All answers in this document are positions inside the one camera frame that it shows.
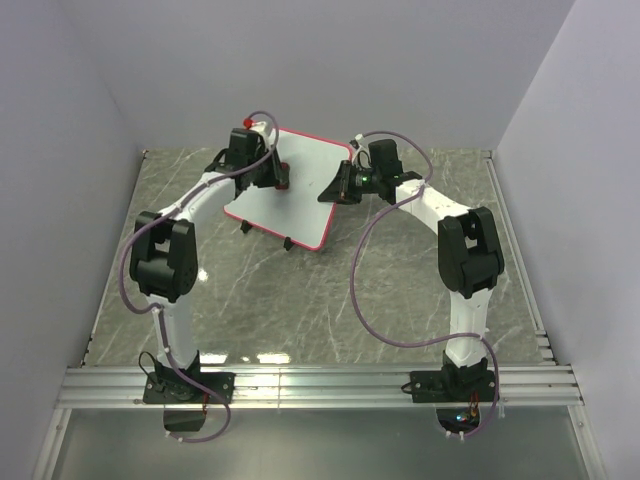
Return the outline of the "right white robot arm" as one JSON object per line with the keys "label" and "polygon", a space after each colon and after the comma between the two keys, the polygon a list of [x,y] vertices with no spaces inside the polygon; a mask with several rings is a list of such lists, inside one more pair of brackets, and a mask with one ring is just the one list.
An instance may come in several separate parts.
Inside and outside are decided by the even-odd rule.
{"label": "right white robot arm", "polygon": [[450,293],[450,333],[441,369],[444,393],[455,400],[473,392],[487,369],[490,348],[483,343],[488,305],[505,262],[492,211],[462,205],[436,189],[416,172],[388,175],[341,163],[318,201],[358,204],[365,194],[389,203],[374,220],[402,210],[437,235],[437,267]]}

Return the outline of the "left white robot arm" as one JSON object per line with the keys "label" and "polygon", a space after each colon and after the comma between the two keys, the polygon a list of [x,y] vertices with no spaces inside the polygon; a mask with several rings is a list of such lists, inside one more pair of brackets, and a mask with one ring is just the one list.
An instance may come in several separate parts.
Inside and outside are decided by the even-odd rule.
{"label": "left white robot arm", "polygon": [[180,402],[196,399],[204,388],[189,305],[199,269],[196,227],[249,187],[284,183],[280,170],[274,146],[229,146],[173,204],[136,217],[121,262],[129,264],[129,277],[147,305],[137,307],[130,300],[123,266],[119,267],[119,291],[131,312],[153,316],[158,342],[155,379]]}

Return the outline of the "red-framed whiteboard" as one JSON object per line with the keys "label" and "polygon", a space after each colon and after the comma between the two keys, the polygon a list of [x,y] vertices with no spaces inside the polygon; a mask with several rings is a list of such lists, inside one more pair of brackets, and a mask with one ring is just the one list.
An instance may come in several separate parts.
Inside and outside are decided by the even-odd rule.
{"label": "red-framed whiteboard", "polygon": [[289,187],[250,187],[224,212],[238,221],[288,239],[307,250],[317,251],[325,243],[333,218],[333,203],[322,203],[319,195],[336,176],[342,161],[351,157],[344,143],[290,129],[281,129],[277,152],[290,167]]}

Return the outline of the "red black whiteboard eraser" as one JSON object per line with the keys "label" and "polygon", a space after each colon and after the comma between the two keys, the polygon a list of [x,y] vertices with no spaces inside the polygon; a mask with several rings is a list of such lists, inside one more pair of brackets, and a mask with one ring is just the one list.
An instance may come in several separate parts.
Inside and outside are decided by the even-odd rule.
{"label": "red black whiteboard eraser", "polygon": [[286,162],[280,162],[274,168],[276,190],[287,190],[290,185],[290,166]]}

